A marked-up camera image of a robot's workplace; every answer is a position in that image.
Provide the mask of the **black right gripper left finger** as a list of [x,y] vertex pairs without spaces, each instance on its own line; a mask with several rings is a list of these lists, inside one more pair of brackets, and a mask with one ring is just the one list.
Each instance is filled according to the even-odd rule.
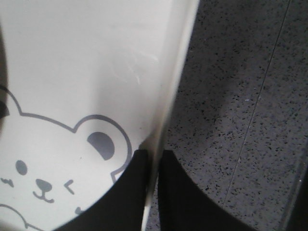
[[111,189],[58,231],[140,231],[149,175],[149,155],[136,150]]

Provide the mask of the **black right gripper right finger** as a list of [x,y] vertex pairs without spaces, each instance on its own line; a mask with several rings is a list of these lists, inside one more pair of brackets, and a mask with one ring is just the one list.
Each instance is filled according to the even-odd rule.
[[163,231],[251,231],[192,181],[171,150],[159,165],[158,210]]

